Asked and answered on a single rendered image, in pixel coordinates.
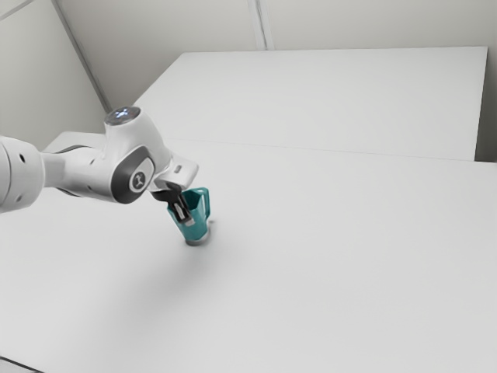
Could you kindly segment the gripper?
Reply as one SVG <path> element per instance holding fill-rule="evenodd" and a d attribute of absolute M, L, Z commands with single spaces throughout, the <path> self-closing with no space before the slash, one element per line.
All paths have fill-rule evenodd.
<path fill-rule="evenodd" d="M 174 183 L 166 183 L 165 188 L 158 191 L 151 191 L 154 199 L 166 202 L 180 225 L 191 226 L 195 224 L 192 214 L 187 206 L 186 200 L 182 195 L 181 186 Z"/>

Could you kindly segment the teal faceted mug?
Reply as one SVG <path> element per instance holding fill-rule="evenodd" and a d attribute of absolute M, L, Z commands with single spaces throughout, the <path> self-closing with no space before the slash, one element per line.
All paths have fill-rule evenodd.
<path fill-rule="evenodd" d="M 168 204 L 168 212 L 182 233 L 186 243 L 190 246 L 199 246 L 209 235 L 208 219 L 210 217 L 210 193 L 206 187 L 198 187 L 182 192 L 187 206 L 195 221 L 194 225 L 180 225 L 176 222 Z"/>

